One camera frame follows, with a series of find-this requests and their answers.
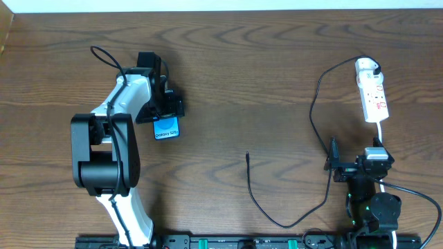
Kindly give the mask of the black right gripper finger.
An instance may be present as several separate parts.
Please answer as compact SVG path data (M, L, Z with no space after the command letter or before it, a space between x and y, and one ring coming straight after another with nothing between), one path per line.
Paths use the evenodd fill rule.
M332 137L329 141L329 152L324 165L324 170L335 170L340 164L340 156L338 151L338 143L335 137Z
M372 147L376 151L387 152L386 148L384 147L384 145L382 144L382 142L380 141L380 139L378 137L374 137L373 138L373 140L372 140Z

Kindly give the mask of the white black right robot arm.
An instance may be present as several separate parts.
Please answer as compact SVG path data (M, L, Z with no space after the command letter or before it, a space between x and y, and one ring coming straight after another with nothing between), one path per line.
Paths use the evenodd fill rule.
M324 169L334 172L336 183L347 184L345 208L353 222L353 230L346 232L337 243L338 248L396 248L401 199L393 194L376 191L376 184L388 175L394 163L378 138L366 147L355 161L341 161L338 142L329 141Z

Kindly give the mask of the blue screen Galaxy smartphone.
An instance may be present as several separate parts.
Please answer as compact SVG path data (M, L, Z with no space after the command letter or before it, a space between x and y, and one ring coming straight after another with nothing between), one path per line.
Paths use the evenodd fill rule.
M179 119L177 117L155 121L153 122L153 128L156 140L164 140L180 136Z

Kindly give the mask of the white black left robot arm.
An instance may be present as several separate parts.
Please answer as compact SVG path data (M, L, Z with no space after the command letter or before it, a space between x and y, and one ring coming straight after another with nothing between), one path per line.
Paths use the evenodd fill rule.
M153 52L140 52L133 67L112 56L116 85L104 102L71 119L73 180L106 209L116 235L76 238L76 248L162 248L137 184L141 159L135 125L151 123L156 140L180 135L183 99L168 86L168 65Z

